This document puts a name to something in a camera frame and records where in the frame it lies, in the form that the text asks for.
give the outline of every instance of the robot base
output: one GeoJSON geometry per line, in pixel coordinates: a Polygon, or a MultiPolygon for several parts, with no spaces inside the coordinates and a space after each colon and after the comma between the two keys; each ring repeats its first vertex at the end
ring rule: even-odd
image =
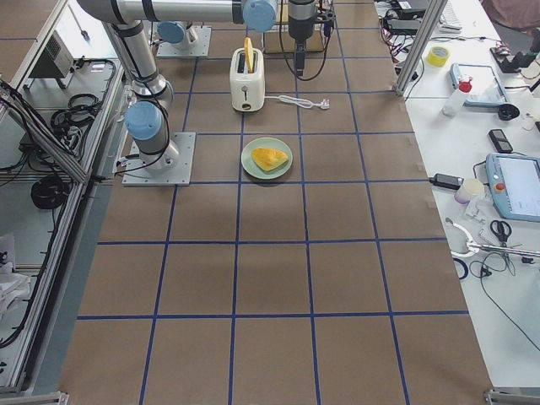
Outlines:
{"type": "MultiPolygon", "coordinates": [[[[189,186],[192,177],[193,153],[195,152],[194,132],[174,132],[170,135],[170,141],[180,150],[178,161],[170,169],[164,171],[150,171],[139,169],[124,174],[121,181],[124,186],[189,186]]],[[[138,154],[138,147],[133,142],[130,154],[138,154]]],[[[137,169],[143,166],[140,159],[127,161],[125,170],[137,169]]]]}
{"type": "Polygon", "coordinates": [[[186,48],[175,48],[169,42],[163,42],[159,44],[157,57],[163,59],[181,59],[188,57],[208,57],[208,51],[210,50],[210,36],[212,35],[212,28],[193,27],[193,30],[197,30],[198,40],[192,45],[186,46],[186,48]]]}

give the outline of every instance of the white desk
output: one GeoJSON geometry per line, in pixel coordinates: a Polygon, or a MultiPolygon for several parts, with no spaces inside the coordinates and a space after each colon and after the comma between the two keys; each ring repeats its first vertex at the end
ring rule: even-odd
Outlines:
{"type": "MultiPolygon", "coordinates": [[[[457,17],[463,24],[462,36],[486,36],[498,39],[493,25],[479,2],[474,0],[451,0],[457,17]]],[[[407,109],[413,123],[425,167],[430,176],[437,172],[454,176],[473,177],[473,165],[485,160],[488,153],[495,152],[489,141],[488,131],[501,128],[505,131],[515,151],[540,156],[540,132],[534,127],[523,129],[523,119],[503,122],[496,111],[479,111],[465,108],[456,117],[448,118],[440,113],[446,98],[451,94],[450,65],[453,62],[491,64],[495,66],[489,48],[492,40],[453,40],[440,44],[451,50],[451,58],[444,67],[425,63],[424,76],[413,89],[407,101],[407,109]]],[[[506,86],[523,85],[519,75],[503,74],[506,86]]],[[[521,113],[530,112],[540,117],[540,100],[534,99],[527,89],[509,89],[508,95],[521,113]]],[[[445,217],[469,228],[476,237],[482,225],[464,216],[465,207],[453,199],[453,193],[434,187],[433,193],[444,223],[445,217]]],[[[487,210],[489,221],[497,218],[494,208],[487,210]]],[[[540,250],[540,224],[509,221],[513,228],[510,245],[522,243],[521,248],[540,250]]],[[[464,235],[445,225],[449,243],[453,249],[463,251],[464,235]]],[[[487,232],[492,240],[496,239],[487,232]]],[[[484,279],[484,285],[493,298],[530,336],[540,345],[540,261],[535,265],[522,265],[515,257],[516,276],[494,273],[484,279]]],[[[471,314],[489,375],[497,387],[540,387],[540,352],[538,352],[494,306],[482,291],[480,281],[469,276],[462,281],[463,293],[471,314]]]]}

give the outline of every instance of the blue joint cap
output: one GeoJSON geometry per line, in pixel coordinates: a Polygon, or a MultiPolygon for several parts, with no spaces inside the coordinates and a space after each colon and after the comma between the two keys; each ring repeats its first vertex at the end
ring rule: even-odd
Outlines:
{"type": "Polygon", "coordinates": [[[276,24],[278,5],[275,0],[247,0],[242,17],[247,28],[257,32],[268,31],[276,24]]]}
{"type": "Polygon", "coordinates": [[[158,23],[158,34],[162,40],[178,44],[186,38],[186,27],[177,21],[161,21],[158,23]]]}
{"type": "Polygon", "coordinates": [[[161,129],[163,117],[158,107],[148,101],[139,101],[126,113],[126,127],[138,141],[152,139],[161,129]]]}

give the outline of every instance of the white keyboard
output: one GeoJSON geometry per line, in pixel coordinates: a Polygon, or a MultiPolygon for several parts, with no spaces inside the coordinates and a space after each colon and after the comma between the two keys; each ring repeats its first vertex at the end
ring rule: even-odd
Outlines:
{"type": "Polygon", "coordinates": [[[445,9],[439,18],[439,30],[440,32],[460,34],[463,29],[462,23],[457,19],[450,1],[451,0],[448,0],[448,2],[446,2],[445,9]]]}

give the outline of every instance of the white bottle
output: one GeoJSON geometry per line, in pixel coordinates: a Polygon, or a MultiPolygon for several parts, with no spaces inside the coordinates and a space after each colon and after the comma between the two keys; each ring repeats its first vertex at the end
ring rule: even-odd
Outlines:
{"type": "Polygon", "coordinates": [[[457,86],[454,93],[448,97],[445,106],[442,107],[442,113],[445,116],[454,116],[463,107],[463,103],[465,103],[465,100],[473,88],[471,85],[471,80],[471,78],[468,80],[468,82],[465,80],[460,80],[459,86],[457,86]]]}

